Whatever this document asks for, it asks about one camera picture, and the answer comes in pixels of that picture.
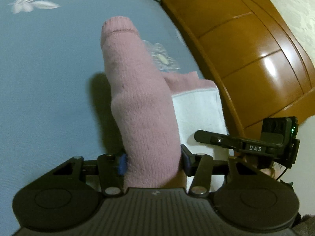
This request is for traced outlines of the person's right hand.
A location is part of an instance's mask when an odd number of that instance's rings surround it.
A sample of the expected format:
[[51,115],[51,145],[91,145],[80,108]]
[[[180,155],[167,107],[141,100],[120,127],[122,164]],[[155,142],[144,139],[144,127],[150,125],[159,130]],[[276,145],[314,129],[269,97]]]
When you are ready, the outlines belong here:
[[273,168],[274,162],[271,159],[260,156],[246,155],[243,156],[242,160],[248,163],[249,165],[255,167],[262,173],[275,179],[276,172],[275,169]]

